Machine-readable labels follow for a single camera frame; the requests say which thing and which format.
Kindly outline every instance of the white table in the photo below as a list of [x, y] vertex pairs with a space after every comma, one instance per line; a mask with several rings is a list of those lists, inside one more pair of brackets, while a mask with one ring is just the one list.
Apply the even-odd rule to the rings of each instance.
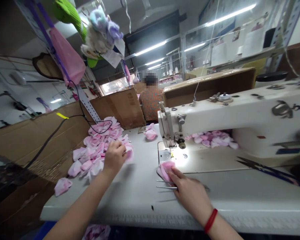
[[[158, 124], [155, 130], [159, 133]], [[124, 131], [134, 146], [134, 164], [124, 166], [111, 184], [93, 222], [153, 228], [202, 227], [178, 203], [173, 192], [156, 188], [160, 179], [157, 143], [146, 140], [138, 129]], [[205, 183], [219, 213], [239, 232], [300, 235], [300, 187], [257, 170], [187, 174]], [[65, 194], [52, 196], [41, 220], [58, 221], [86, 189], [86, 179], [75, 178]]]

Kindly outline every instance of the window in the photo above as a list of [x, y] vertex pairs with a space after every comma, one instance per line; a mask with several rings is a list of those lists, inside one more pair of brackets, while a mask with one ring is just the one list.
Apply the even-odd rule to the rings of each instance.
[[[130, 75], [130, 85], [133, 85], [133, 80], [135, 78], [135, 74]], [[122, 90], [125, 90], [127, 87], [129, 87], [126, 78], [119, 78], [117, 80], [114, 80], [112, 82], [106, 83], [101, 85], [102, 91], [105, 95], [109, 95], [111, 93], [119, 92]]]

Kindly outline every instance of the red bracelet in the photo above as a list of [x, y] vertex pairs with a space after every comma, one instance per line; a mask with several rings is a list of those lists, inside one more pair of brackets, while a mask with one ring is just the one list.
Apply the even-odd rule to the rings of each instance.
[[217, 210], [217, 209], [214, 209], [214, 210], [212, 211], [212, 214], [211, 214], [209, 220], [207, 221], [206, 226], [204, 227], [204, 232], [205, 232], [206, 234], [208, 234], [210, 228], [212, 227], [213, 222], [214, 222], [214, 219], [215, 219], [216, 216], [217, 216], [217, 213], [218, 213], [218, 210]]

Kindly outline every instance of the yellow tag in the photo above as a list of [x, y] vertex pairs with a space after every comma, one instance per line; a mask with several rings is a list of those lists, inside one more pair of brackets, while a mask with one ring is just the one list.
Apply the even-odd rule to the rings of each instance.
[[61, 113], [56, 113], [56, 114], [57, 114], [59, 117], [62, 117], [62, 118], [64, 118], [64, 119], [69, 119], [69, 118], [63, 116]]

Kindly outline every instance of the ceiling light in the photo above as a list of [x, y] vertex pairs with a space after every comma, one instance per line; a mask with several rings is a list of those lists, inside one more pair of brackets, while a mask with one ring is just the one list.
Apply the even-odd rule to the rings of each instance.
[[158, 65], [155, 65], [155, 66], [153, 66], [151, 68], [148, 68], [148, 70], [154, 69], [154, 68], [159, 67], [159, 66], [161, 66], [161, 64], [158, 64]]
[[165, 45], [166, 43], [167, 43], [167, 41], [158, 43], [158, 44], [156, 44], [156, 45], [154, 45], [154, 46], [152, 46], [152, 47], [149, 47], [149, 48], [147, 48], [147, 49], [145, 49], [145, 50], [143, 50], [143, 51], [141, 51], [141, 52], [137, 52], [137, 53], [135, 54], [135, 56], [139, 56], [139, 55], [141, 55], [141, 54], [144, 54], [144, 53], [146, 53], [146, 52], [149, 52], [149, 51], [151, 51], [151, 50], [153, 50], [153, 49], [155, 49], [155, 48], [158, 48], [158, 47], [160, 47], [160, 46], [162, 46], [162, 45]]
[[219, 22], [222, 22], [222, 21], [224, 21], [224, 20], [226, 20], [226, 19], [232, 18], [232, 17], [234, 17], [234, 16], [236, 16], [236, 15], [239, 15], [239, 14], [241, 14], [241, 13], [244, 13], [244, 12], [246, 12], [246, 11], [249, 11], [249, 10], [251, 10], [252, 8], [254, 8], [256, 5], [257, 5], [257, 4], [253, 4], [253, 5], [249, 6], [249, 7], [243, 8], [243, 9], [241, 9], [241, 10], [239, 10], [239, 11], [230, 13], [229, 15], [226, 15], [226, 16], [224, 16], [224, 17], [222, 17], [222, 18], [219, 18], [219, 19], [214, 20], [214, 21], [212, 21], [212, 22], [208, 22], [206, 26], [207, 26], [207, 27], [212, 26], [212, 25], [217, 24], [217, 23], [219, 23]]
[[50, 102], [50, 103], [56, 103], [56, 102], [59, 102], [59, 101], [61, 101], [61, 98], [58, 98], [58, 99], [56, 99], [56, 100], [53, 100], [53, 101]]
[[155, 62], [160, 62], [160, 61], [162, 61], [163, 59], [164, 59], [164, 58], [160, 58], [160, 59], [158, 59], [158, 60], [155, 60], [155, 61], [146, 63], [146, 65], [148, 66], [148, 65], [151, 65], [151, 64], [153, 64], [153, 63], [155, 63]]
[[206, 43], [201, 43], [201, 44], [199, 44], [199, 45], [196, 45], [196, 46], [194, 46], [194, 47], [188, 48], [188, 49], [186, 49], [186, 50], [184, 50], [184, 51], [186, 52], [186, 51], [189, 51], [189, 50], [195, 49], [195, 48], [197, 48], [197, 47], [201, 47], [201, 46], [203, 46], [203, 45], [205, 45], [205, 44], [206, 44]]

